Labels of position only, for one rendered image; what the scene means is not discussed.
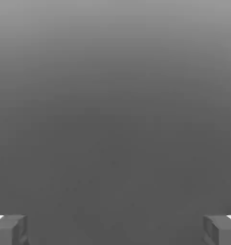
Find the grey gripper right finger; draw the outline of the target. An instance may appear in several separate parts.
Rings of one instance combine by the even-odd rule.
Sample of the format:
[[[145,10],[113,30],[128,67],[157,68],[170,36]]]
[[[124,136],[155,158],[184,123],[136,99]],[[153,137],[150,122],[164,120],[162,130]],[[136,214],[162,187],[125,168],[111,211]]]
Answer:
[[[203,216],[203,231],[206,245],[231,245],[231,215]]]

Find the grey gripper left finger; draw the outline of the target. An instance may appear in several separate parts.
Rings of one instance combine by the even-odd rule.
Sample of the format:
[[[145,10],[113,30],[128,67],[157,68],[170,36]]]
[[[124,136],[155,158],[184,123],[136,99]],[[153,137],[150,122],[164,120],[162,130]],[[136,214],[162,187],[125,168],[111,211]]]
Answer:
[[[0,214],[0,245],[29,245],[26,215]]]

